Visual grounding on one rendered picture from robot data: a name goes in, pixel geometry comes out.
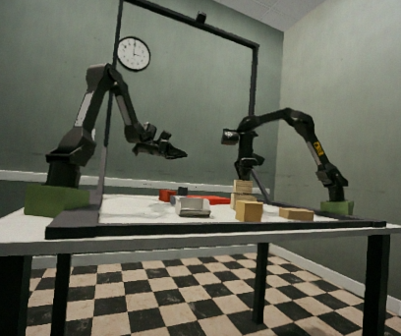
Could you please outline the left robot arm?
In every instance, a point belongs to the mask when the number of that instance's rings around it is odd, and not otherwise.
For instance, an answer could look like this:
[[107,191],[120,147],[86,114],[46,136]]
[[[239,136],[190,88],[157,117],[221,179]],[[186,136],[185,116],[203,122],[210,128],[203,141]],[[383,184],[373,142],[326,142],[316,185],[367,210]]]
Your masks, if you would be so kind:
[[[296,120],[293,118],[296,118]],[[260,116],[246,116],[236,130],[223,129],[221,144],[235,145],[239,142],[239,146],[253,146],[253,138],[258,137],[258,134],[255,131],[249,132],[259,126],[279,120],[284,120],[304,138],[317,165],[315,174],[323,186],[328,188],[329,200],[327,201],[349,201],[345,200],[344,196],[344,187],[348,187],[349,182],[341,175],[337,167],[329,162],[315,135],[315,123],[313,117],[309,114],[286,107]]]

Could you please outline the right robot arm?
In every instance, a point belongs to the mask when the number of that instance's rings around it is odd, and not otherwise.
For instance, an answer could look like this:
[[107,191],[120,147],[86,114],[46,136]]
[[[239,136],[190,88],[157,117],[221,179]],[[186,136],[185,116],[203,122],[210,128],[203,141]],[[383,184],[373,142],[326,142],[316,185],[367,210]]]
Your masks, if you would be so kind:
[[148,154],[149,143],[154,139],[157,128],[150,123],[142,125],[138,121],[129,87],[122,75],[109,63],[92,65],[87,68],[86,83],[86,94],[73,129],[63,136],[57,148],[45,154],[46,162],[50,165],[46,183],[41,184],[43,186],[78,189],[82,174],[80,166],[86,167],[97,146],[91,133],[104,94],[113,85],[110,91],[115,95],[125,123],[125,138],[127,142],[136,144],[132,152],[135,156],[139,152]]

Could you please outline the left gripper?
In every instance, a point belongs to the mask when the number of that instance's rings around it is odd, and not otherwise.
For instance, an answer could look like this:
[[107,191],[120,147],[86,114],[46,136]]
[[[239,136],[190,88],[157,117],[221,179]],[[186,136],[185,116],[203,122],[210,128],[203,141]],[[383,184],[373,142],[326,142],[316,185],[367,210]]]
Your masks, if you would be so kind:
[[[237,161],[234,162],[234,167],[239,180],[247,181],[250,171],[255,168],[253,165],[258,166],[258,161],[255,158],[250,158],[251,152],[254,151],[252,146],[240,145],[238,151],[238,158]],[[245,157],[249,159],[245,159]],[[242,161],[240,161],[241,159]]]

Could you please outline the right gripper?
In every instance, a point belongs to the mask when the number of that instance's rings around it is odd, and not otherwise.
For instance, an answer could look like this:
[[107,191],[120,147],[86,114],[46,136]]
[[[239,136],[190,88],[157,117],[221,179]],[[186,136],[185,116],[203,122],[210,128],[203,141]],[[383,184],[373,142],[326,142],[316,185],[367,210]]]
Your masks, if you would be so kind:
[[152,140],[148,146],[148,154],[160,156],[158,154],[158,148],[161,157],[165,157],[168,160],[173,160],[188,156],[188,154],[186,154],[185,151],[174,147],[168,140],[162,140],[160,143],[156,143],[155,140]]

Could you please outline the black metal gantry frame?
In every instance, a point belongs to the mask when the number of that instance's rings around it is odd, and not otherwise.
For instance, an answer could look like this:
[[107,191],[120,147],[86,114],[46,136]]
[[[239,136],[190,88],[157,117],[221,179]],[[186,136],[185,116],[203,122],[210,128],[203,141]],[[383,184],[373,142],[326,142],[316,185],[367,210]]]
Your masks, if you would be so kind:
[[[186,25],[192,26],[194,28],[199,28],[201,30],[207,31],[209,33],[215,34],[217,36],[223,37],[225,39],[231,40],[238,44],[244,45],[246,47],[253,49],[253,57],[252,57],[252,70],[251,70],[251,85],[250,85],[250,100],[249,100],[249,114],[248,116],[255,115],[255,103],[256,103],[256,88],[257,88],[257,73],[258,73],[258,49],[259,44],[247,40],[241,36],[233,34],[231,32],[225,31],[220,28],[216,28],[209,24],[204,23],[204,25],[196,23],[196,19],[183,15],[181,13],[175,12],[168,8],[162,7],[155,3],[149,2],[147,0],[119,0],[119,9],[118,9],[118,17],[117,17],[117,26],[116,26],[116,34],[115,34],[115,43],[114,43],[114,52],[113,52],[113,61],[112,66],[116,69],[117,65],[117,56],[118,56],[118,47],[119,47],[119,38],[120,38],[120,29],[121,29],[121,21],[122,21],[122,12],[123,12],[123,4],[128,2],[130,4],[139,6],[141,8],[150,10],[151,12],[157,13],[159,15],[168,17],[170,19],[176,20],[178,22],[184,23]],[[112,111],[112,101],[113,101],[113,93],[109,91],[108,96],[108,106],[107,106],[107,115],[106,115],[106,125],[105,125],[105,134],[104,134],[104,144],[102,148],[100,169],[99,169],[99,177],[98,177],[98,185],[97,185],[97,195],[102,196],[102,189],[104,189],[104,179],[105,179],[105,169],[106,169],[106,159],[107,159],[107,149],[108,149],[108,140],[109,140],[109,130],[110,130],[110,121],[111,121],[111,111]],[[110,121],[109,121],[110,120]],[[269,197],[266,189],[264,188],[262,182],[260,181],[258,174],[255,169],[252,169],[249,173],[247,181],[250,180],[250,174],[252,173],[258,187],[264,196],[266,201],[272,201]]]

